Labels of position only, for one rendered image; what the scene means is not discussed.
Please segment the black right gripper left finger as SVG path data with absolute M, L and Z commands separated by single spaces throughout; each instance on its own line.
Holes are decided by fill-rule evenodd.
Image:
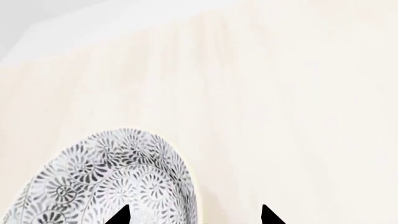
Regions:
M 130 224 L 129 205 L 125 205 L 114 216 L 112 216 L 105 224 Z

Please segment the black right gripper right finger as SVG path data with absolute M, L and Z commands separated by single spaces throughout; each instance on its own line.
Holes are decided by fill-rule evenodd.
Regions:
M 262 205 L 262 224 L 286 224 L 267 205 Z

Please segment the white plate with swirl pattern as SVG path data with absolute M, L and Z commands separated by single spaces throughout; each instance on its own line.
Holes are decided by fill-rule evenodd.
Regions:
M 2 224 L 106 224 L 123 207 L 129 224 L 201 224 L 195 183 L 162 137 L 121 128 L 93 134 L 37 173 Z

